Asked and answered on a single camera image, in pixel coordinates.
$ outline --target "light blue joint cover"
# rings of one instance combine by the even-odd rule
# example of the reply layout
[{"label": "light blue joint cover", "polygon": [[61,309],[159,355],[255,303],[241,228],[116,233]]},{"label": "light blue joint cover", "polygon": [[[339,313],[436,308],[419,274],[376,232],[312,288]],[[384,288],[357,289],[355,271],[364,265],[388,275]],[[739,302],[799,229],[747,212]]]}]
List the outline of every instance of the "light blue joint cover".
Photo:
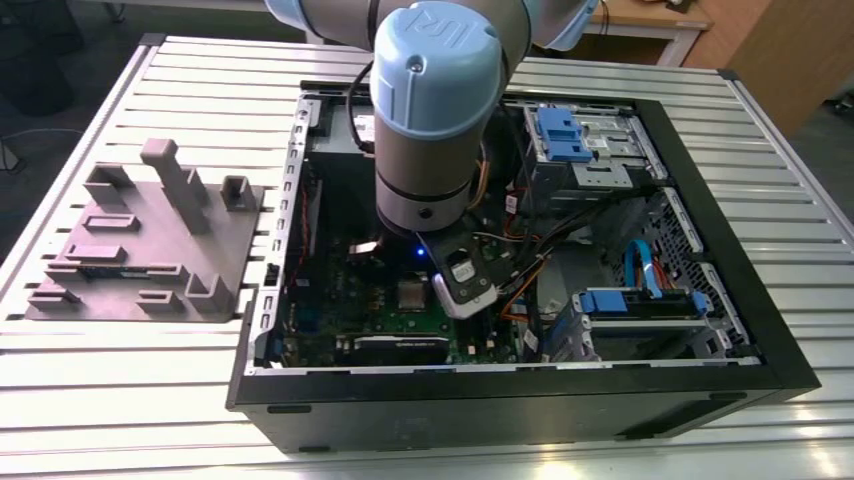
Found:
[{"label": "light blue joint cover", "polygon": [[468,130],[492,111],[501,46],[489,21],[448,2],[417,2],[376,31],[371,100],[385,125],[419,140]]},{"label": "light blue joint cover", "polygon": [[560,35],[551,41],[545,48],[552,48],[555,50],[569,50],[575,47],[577,40],[581,38],[581,34],[584,33],[584,27],[587,23],[590,23],[590,19],[592,18],[592,13],[596,11],[596,6],[599,5],[599,0],[587,0],[587,3],[577,11],[575,18],[569,21],[565,28],[560,32]]},{"label": "light blue joint cover", "polygon": [[300,0],[264,0],[264,3],[276,20],[300,30],[311,30]]},{"label": "light blue joint cover", "polygon": [[632,240],[628,242],[628,248],[626,248],[626,255],[623,257],[623,265],[626,268],[626,286],[635,286],[635,251],[640,255],[640,269],[643,271],[643,280],[646,283],[646,289],[650,291],[652,298],[662,298],[662,290],[658,288],[658,282],[655,281],[655,270],[652,268],[652,252],[650,251],[650,245],[643,240]]},{"label": "light blue joint cover", "polygon": [[531,38],[536,30],[536,21],[539,20],[539,14],[543,11],[543,0],[523,0],[524,9],[528,11],[528,24],[531,27]]}]

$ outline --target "black cable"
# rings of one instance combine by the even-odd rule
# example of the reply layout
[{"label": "black cable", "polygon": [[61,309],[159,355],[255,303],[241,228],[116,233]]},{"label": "black cable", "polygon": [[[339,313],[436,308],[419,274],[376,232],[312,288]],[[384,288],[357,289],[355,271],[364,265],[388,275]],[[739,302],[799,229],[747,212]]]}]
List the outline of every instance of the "black cable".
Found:
[{"label": "black cable", "polygon": [[599,25],[599,33],[596,35],[594,50],[599,50],[599,46],[602,45],[602,38],[608,36],[610,29],[611,29],[611,9],[608,8],[607,0],[602,0],[602,24]]},{"label": "black cable", "polygon": [[524,307],[528,316],[528,328],[537,340],[536,349],[524,349],[523,360],[525,363],[537,363],[543,352],[543,319],[539,316],[539,298],[536,295],[537,282],[539,280],[535,278],[528,285],[528,288],[524,290]]},{"label": "black cable", "polygon": [[611,29],[611,9],[607,0],[602,0],[602,10],[604,10],[604,36],[607,37]]},{"label": "black cable", "polygon": [[527,221],[524,222],[524,239],[521,241],[521,247],[519,248],[519,256],[523,256],[528,250],[531,245],[532,231],[536,226],[536,205],[535,205],[535,195],[533,195],[533,175],[531,173],[531,166],[527,162],[527,155],[524,154],[524,143],[521,142],[521,136],[519,134],[519,129],[516,128],[516,124],[509,116],[509,111],[507,110],[507,105],[504,104],[504,100],[499,100],[497,105],[500,106],[501,113],[504,118],[507,119],[507,123],[509,124],[509,131],[512,133],[512,139],[516,143],[516,153],[519,154],[519,161],[521,162],[521,170],[524,172],[524,183],[527,192],[524,198],[527,200]]},{"label": "black cable", "polygon": [[647,185],[644,187],[632,188],[631,190],[616,191],[612,192],[607,197],[596,200],[591,205],[588,205],[583,210],[575,212],[572,215],[565,217],[563,220],[557,222],[557,224],[552,227],[543,238],[540,238],[536,243],[533,252],[540,253],[548,249],[552,245],[555,239],[557,243],[563,240],[563,236],[572,233],[580,227],[590,223],[590,219],[602,213],[608,207],[616,205],[624,200],[640,197],[648,197],[655,192],[658,192],[659,188],[655,185]]},{"label": "black cable", "polygon": [[356,147],[359,147],[359,150],[369,154],[373,153],[373,142],[365,142],[359,137],[359,132],[356,131],[356,119],[352,115],[352,96],[355,95],[356,87],[361,84],[361,81],[364,80],[365,75],[371,71],[372,66],[373,66],[373,60],[371,60],[367,63],[367,65],[359,72],[359,75],[356,75],[356,78],[353,78],[352,83],[349,84],[349,88],[347,89],[347,97],[345,97],[347,115],[349,116],[349,135],[352,136],[352,141],[355,142]]}]

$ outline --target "metal frame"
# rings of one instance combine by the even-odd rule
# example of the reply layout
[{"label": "metal frame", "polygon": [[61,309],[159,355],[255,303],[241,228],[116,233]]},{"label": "metal frame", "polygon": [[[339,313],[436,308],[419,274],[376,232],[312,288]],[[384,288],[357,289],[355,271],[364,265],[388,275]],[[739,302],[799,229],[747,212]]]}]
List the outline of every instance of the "metal frame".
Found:
[{"label": "metal frame", "polygon": [[[535,101],[548,99],[549,96],[537,96]],[[540,399],[548,396],[555,401],[572,405],[576,411],[586,410],[600,402],[627,402],[618,408],[612,404],[608,410],[614,419],[622,417],[622,427],[607,436],[595,429],[586,434],[568,429],[553,437],[537,436],[529,433],[529,430],[523,430],[527,435],[513,437],[519,443],[539,443],[549,438],[551,441],[567,442],[603,438],[668,437],[720,418],[750,403],[782,401],[819,386],[759,277],[754,272],[744,271],[743,265],[750,265],[747,257],[660,104],[646,100],[590,97],[571,97],[565,100],[603,105],[634,105],[652,148],[674,180],[679,194],[678,203],[692,221],[692,226],[687,227],[688,231],[696,232],[699,240],[707,246],[704,255],[708,262],[714,263],[718,277],[724,279],[728,297],[739,310],[742,322],[747,323],[752,342],[762,351],[763,364],[756,365],[755,359],[747,355],[744,362],[739,362],[742,366],[730,369],[704,368],[696,366],[696,362],[684,362],[684,365],[678,367],[639,370],[584,370],[590,365],[571,363],[485,367],[453,365],[451,372],[447,372],[447,368],[436,372],[435,367],[257,368],[251,362],[253,358],[259,358],[252,343],[259,338],[259,322],[263,322],[265,317],[267,325],[272,328],[271,320],[276,318],[264,307],[261,317],[259,318],[256,312],[253,321],[244,326],[227,405],[231,410],[247,414],[279,448],[288,451],[325,451],[353,449],[353,445],[360,445],[360,448],[381,448],[381,445],[387,445],[385,448],[411,447],[411,443],[395,443],[384,439],[381,434],[376,434],[388,428],[389,423],[401,421],[391,415],[377,416],[376,413],[368,413],[377,404],[389,402],[404,402],[409,405],[409,410],[421,412],[428,419],[431,437],[435,435],[449,442],[453,438],[451,432],[459,428],[468,432],[480,432],[480,436],[467,436],[475,445],[488,443],[492,438],[500,438],[501,429],[513,422],[489,422],[483,417],[484,411],[480,410],[477,402],[485,405],[503,399],[503,402],[515,405],[513,408],[541,408],[547,402]],[[300,113],[300,118],[307,120],[307,117],[309,115]],[[304,133],[303,123],[297,120],[291,144],[304,143]],[[275,295],[269,300],[269,296],[265,295],[264,304],[275,306],[279,303],[277,297]],[[603,362],[603,365],[624,363]],[[651,364],[663,367],[664,364],[670,365],[670,362]],[[695,395],[691,400],[683,397],[684,392]],[[627,408],[628,405],[643,405],[651,398],[660,405],[670,405],[672,402],[668,413],[660,414],[660,418],[655,415],[654,418],[644,417],[644,413],[635,416],[635,411]],[[448,419],[447,412],[455,411],[468,413],[464,417],[456,418],[453,425],[444,425],[441,419]],[[367,424],[359,423],[363,414]],[[571,422],[572,418],[572,413],[555,411],[548,421]],[[536,423],[532,418],[525,418],[524,421]],[[344,424],[347,427],[340,428],[337,433],[335,425]],[[356,443],[351,433],[353,430],[361,431]],[[304,436],[292,433],[297,431],[304,433]],[[428,443],[424,446],[435,448],[447,446],[447,443]]]},{"label": "metal frame", "polygon": [[[192,145],[179,152],[183,164],[207,174],[248,175],[273,188],[296,108],[293,87],[301,80],[349,81],[368,56],[337,46],[188,37],[168,37],[157,50],[150,65],[132,75],[140,81],[120,88],[110,126],[89,127],[96,145],[86,161],[132,163],[140,136],[167,129]],[[110,325],[1,321],[4,316],[0,408],[14,412],[0,416],[10,440],[0,446],[4,474],[280,479],[291,473],[324,480],[421,480],[719,479],[746,471],[766,478],[831,478],[854,472],[852,247],[820,190],[798,179],[802,167],[790,166],[788,155],[774,147],[758,108],[739,100],[718,72],[698,69],[529,59],[509,88],[663,103],[823,387],[668,440],[285,456],[245,417],[223,408],[240,321]],[[81,200],[78,190],[73,175],[57,179],[46,218],[34,218],[38,225],[30,223],[22,239],[34,245],[18,244],[18,256],[2,267],[0,284],[12,286],[0,302],[14,314],[26,283],[41,278],[40,256],[54,242],[61,245],[53,229],[73,211],[68,205]],[[272,231],[269,213],[261,217],[261,228]],[[252,256],[264,255],[265,238],[257,237]],[[247,284],[263,279],[261,263],[249,262]],[[239,312],[248,300],[241,294]]]}]

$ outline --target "white table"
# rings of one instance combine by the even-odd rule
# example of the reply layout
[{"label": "white table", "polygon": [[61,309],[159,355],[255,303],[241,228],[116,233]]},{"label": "white table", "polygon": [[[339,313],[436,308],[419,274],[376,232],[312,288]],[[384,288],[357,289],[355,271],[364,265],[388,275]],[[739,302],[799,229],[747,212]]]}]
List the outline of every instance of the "white table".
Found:
[{"label": "white table", "polygon": [[[223,406],[239,321],[24,319],[45,258],[88,201],[81,181],[92,165],[118,162],[134,180],[150,178],[140,145],[167,136],[203,180],[245,175],[272,188],[299,82],[349,81],[367,60],[343,47],[181,37],[137,48],[0,268],[0,474],[276,480],[854,475],[854,229],[743,87],[714,71],[536,59],[520,65],[509,88],[663,103],[824,385],[784,405],[747,409],[662,441],[285,456]],[[272,226],[261,214],[259,230]],[[256,236],[255,252],[267,241]],[[263,265],[249,262],[244,283],[263,274]]]}]

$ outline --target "cable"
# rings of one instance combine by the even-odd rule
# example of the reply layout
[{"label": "cable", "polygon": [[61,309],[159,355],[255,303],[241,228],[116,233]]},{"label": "cable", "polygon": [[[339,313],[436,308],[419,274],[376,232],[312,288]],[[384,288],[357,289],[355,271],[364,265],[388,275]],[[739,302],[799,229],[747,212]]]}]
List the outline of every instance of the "cable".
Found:
[{"label": "cable", "polygon": [[535,251],[540,251],[545,246],[548,246],[548,243],[553,241],[555,238],[560,240],[560,235],[563,233],[569,234],[572,231],[577,230],[577,228],[580,228],[587,223],[587,219],[600,213],[600,211],[610,206],[616,205],[622,201],[632,198],[647,197],[655,192],[658,192],[658,187],[654,185],[634,188],[631,190],[612,192],[607,197],[596,200],[592,205],[587,206],[587,208],[575,212],[572,215],[557,222],[557,224],[537,242],[537,249]]},{"label": "cable", "polygon": [[507,110],[507,105],[504,104],[504,100],[499,100],[497,105],[500,106],[501,113],[504,114],[504,118],[507,119],[507,123],[509,125],[509,131],[512,133],[512,139],[516,143],[516,150],[519,154],[519,161],[521,162],[521,170],[524,172],[524,183],[528,189],[527,195],[524,198],[528,203],[528,220],[524,223],[524,242],[521,244],[521,248],[519,249],[520,254],[527,252],[528,246],[531,244],[531,232],[536,225],[536,210],[535,210],[535,193],[533,193],[533,175],[531,174],[531,167],[528,162],[525,161],[524,154],[524,143],[521,141],[521,136],[519,135],[519,130],[516,129],[516,124],[512,121],[512,117],[509,116],[509,111]]},{"label": "cable", "polygon": [[468,204],[468,210],[473,210],[480,205],[483,201],[483,196],[485,195],[485,189],[489,181],[489,162],[485,158],[485,147],[483,142],[480,142],[480,161],[477,162],[477,166],[480,167],[480,176],[477,178],[477,191],[475,193],[475,198],[471,200]]},{"label": "cable", "polygon": [[509,237],[501,237],[500,235],[495,235],[493,233],[489,232],[471,232],[472,235],[475,235],[476,237],[488,237],[492,238],[495,240],[497,240],[499,242],[523,242],[524,240],[521,240],[520,238],[509,238]]},{"label": "cable", "polygon": [[77,135],[82,135],[82,132],[80,130],[73,130],[70,128],[32,128],[29,130],[24,130],[21,132],[6,135],[5,137],[0,137],[0,164],[2,165],[0,172],[4,172],[5,174],[13,176],[21,173],[26,168],[26,163],[22,158],[18,158],[17,164],[14,165],[14,167],[9,168],[9,160],[5,155],[5,141],[17,137],[22,137],[24,135],[29,135],[30,133],[50,133],[50,132],[76,133]]},{"label": "cable", "polygon": [[82,135],[80,130],[74,130],[73,128],[33,128],[29,130],[24,130],[22,132],[13,133],[12,135],[6,135],[2,137],[2,140],[12,140],[13,138],[21,137],[24,135],[29,135],[30,133],[76,133],[77,135]]},{"label": "cable", "polygon": [[347,96],[344,99],[345,107],[347,107],[347,115],[349,116],[349,135],[352,136],[352,141],[355,142],[356,147],[359,147],[359,150],[361,150],[367,154],[373,153],[373,142],[365,142],[359,137],[359,132],[356,131],[356,119],[352,115],[352,96],[356,93],[356,86],[361,84],[361,81],[364,80],[365,75],[371,71],[372,66],[373,66],[373,60],[371,60],[367,63],[367,65],[356,75],[356,78],[353,78],[352,83],[349,84],[349,88],[347,89]]},{"label": "cable", "polygon": [[608,36],[611,29],[611,9],[608,8],[608,0],[602,0],[602,10],[604,11],[604,36]]},{"label": "cable", "polygon": [[517,298],[521,296],[521,293],[524,292],[524,289],[528,288],[528,286],[531,285],[531,283],[533,282],[533,279],[536,278],[536,276],[540,274],[540,272],[543,271],[543,268],[545,268],[545,263],[543,262],[540,264],[540,266],[537,267],[537,269],[531,273],[531,275],[528,276],[528,278],[525,279],[524,283],[521,284],[521,286],[519,287],[519,290],[516,290],[516,293],[513,294],[513,296],[509,298],[509,301],[507,302],[507,304],[504,305],[504,308],[501,308],[501,318],[504,318],[504,316],[507,315],[507,312],[509,311],[509,306],[513,304],[513,302],[517,300]]}]

